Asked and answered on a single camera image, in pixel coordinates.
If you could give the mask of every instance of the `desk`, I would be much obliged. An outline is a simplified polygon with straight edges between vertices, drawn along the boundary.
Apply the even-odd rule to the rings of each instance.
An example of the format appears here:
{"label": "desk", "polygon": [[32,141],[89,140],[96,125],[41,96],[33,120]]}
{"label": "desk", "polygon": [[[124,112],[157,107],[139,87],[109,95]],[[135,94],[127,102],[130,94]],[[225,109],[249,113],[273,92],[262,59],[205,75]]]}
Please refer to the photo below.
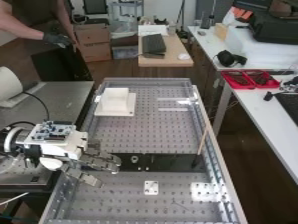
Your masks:
{"label": "desk", "polygon": [[[199,36],[197,34],[197,31],[201,30],[206,33],[206,36]],[[215,55],[223,51],[227,50],[233,53],[233,51],[229,49],[225,41],[222,41],[214,34],[214,27],[211,27],[209,30],[198,29],[194,26],[189,26],[189,31],[191,36],[195,38],[195,41],[198,42],[203,53],[207,56],[207,59],[213,63],[213,66],[217,71],[225,71],[225,70],[254,70],[254,69],[261,69],[261,70],[288,70],[288,67],[291,66],[290,64],[274,64],[274,63],[250,63],[247,59],[247,63],[242,66],[241,64],[237,64],[233,68],[226,68],[225,66],[221,65],[219,61],[215,57]]]}
{"label": "desk", "polygon": [[[207,110],[207,114],[209,116],[211,115],[211,111],[213,111],[213,108],[215,106],[215,96],[218,96],[218,83],[221,86],[225,86],[225,81],[223,79],[221,78],[221,74],[219,72],[221,71],[225,71],[225,70],[266,70],[266,71],[280,71],[280,70],[288,70],[290,68],[290,65],[287,64],[258,64],[258,63],[254,63],[251,64],[247,60],[247,63],[242,66],[241,64],[237,64],[233,68],[226,68],[225,66],[221,65],[215,55],[218,54],[218,52],[223,51],[223,50],[227,50],[230,51],[229,47],[226,46],[225,44],[225,41],[222,41],[214,34],[214,27],[211,27],[209,30],[201,30],[206,33],[205,36],[199,36],[197,34],[197,31],[201,30],[198,29],[197,27],[194,26],[189,26],[189,31],[190,31],[190,34],[193,35],[193,37],[195,38],[195,41],[198,42],[202,50],[203,50],[203,53],[209,59],[209,61],[211,62],[213,64],[213,67],[215,69],[215,81],[214,81],[214,85],[213,85],[213,93],[211,93],[211,97],[210,97],[210,101],[207,102],[207,105],[209,105],[209,110]],[[229,89],[226,90],[226,88],[223,89],[223,92],[222,94],[225,94],[225,97],[221,98],[221,102],[219,104],[222,105],[226,105],[229,104]],[[219,123],[222,122],[222,119],[223,119],[223,116],[222,116],[222,111],[217,110],[217,119],[219,121]],[[213,125],[213,128],[214,129],[214,133],[218,134],[218,126],[217,125]]]}
{"label": "desk", "polygon": [[[292,75],[274,76],[278,81],[283,82],[291,80],[292,77]],[[231,93],[235,95],[247,115],[276,154],[276,157],[298,184],[298,126],[275,97],[273,97],[269,102],[263,100],[267,91],[273,93],[280,92],[278,89],[235,90],[230,88],[230,85],[226,83],[222,96],[225,97],[226,94],[229,95]],[[219,104],[218,112],[219,111],[222,115],[225,115],[225,104]],[[215,132],[218,132],[222,122],[222,119],[218,118],[218,116],[222,115],[217,114],[215,116],[213,124]]]}
{"label": "desk", "polygon": [[[88,99],[93,94],[93,82],[49,82],[34,93],[44,101],[52,120],[66,120],[81,125],[85,117]],[[12,109],[0,109],[0,130],[16,121],[42,122],[45,118],[44,107],[40,102],[28,97]],[[5,169],[9,161],[1,161],[0,169]],[[32,178],[37,176],[38,181],[32,183]],[[1,192],[42,192],[49,190],[52,185],[53,172],[41,165],[34,169],[24,167],[24,161],[18,161],[14,168],[0,175]]]}
{"label": "desk", "polygon": [[[163,36],[166,45],[166,53],[163,59],[145,58],[142,55],[138,56],[139,67],[191,67],[193,59],[179,60],[178,55],[182,53],[187,54],[183,44],[177,36]],[[142,38],[138,37],[138,54],[142,54]]]}

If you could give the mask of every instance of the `optical breadboard table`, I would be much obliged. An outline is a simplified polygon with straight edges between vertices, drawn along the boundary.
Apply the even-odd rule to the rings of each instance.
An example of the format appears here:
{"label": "optical breadboard table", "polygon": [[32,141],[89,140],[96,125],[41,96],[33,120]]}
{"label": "optical breadboard table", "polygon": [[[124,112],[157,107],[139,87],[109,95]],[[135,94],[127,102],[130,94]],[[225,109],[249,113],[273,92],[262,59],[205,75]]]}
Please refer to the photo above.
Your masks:
{"label": "optical breadboard table", "polygon": [[[101,189],[61,175],[40,224],[246,224],[202,101],[189,79],[109,78],[97,96],[105,88],[118,87],[137,94],[134,117],[94,117],[94,101],[82,130],[90,140],[100,140],[101,150],[122,158],[121,171],[116,175],[89,171],[104,181]],[[205,127],[210,131],[197,171],[190,164]],[[191,160],[183,164],[183,171],[173,168],[187,156]],[[169,170],[159,172],[167,162]],[[145,181],[158,183],[158,195],[145,194]]]}

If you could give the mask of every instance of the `wall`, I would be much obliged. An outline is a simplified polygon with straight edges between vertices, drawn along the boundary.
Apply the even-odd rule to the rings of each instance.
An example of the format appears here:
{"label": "wall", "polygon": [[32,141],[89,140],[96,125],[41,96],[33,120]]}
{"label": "wall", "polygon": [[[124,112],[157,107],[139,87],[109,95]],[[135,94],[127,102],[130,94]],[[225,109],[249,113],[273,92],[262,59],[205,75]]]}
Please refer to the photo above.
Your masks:
{"label": "wall", "polygon": [[[179,8],[182,4],[182,0],[143,0],[145,2],[145,16],[157,16],[158,19],[166,18],[167,21],[177,21]],[[82,0],[72,0],[72,4],[74,7],[74,12],[84,14],[82,10]],[[186,26],[193,25],[195,16],[195,0],[185,0],[185,29]]]}
{"label": "wall", "polygon": [[4,31],[0,31],[0,46],[14,39],[16,39],[16,37],[12,34],[4,32]]}

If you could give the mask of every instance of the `monitor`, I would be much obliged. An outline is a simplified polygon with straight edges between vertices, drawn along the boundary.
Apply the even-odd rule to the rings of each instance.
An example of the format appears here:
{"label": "monitor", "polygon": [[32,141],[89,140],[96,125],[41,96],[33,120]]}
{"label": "monitor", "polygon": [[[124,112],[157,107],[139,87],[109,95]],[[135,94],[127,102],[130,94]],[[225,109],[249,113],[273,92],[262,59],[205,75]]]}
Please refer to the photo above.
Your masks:
{"label": "monitor", "polygon": [[106,0],[84,0],[85,14],[108,14]]}

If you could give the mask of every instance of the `black glove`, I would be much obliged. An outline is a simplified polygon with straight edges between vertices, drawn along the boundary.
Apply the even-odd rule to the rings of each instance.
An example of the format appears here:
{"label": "black glove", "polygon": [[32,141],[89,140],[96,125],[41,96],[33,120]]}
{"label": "black glove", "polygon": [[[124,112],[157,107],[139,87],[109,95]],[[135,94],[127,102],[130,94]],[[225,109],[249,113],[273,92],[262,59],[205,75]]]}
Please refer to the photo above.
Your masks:
{"label": "black glove", "polygon": [[50,44],[57,44],[60,47],[66,47],[73,44],[72,40],[62,34],[44,33],[42,40]]}

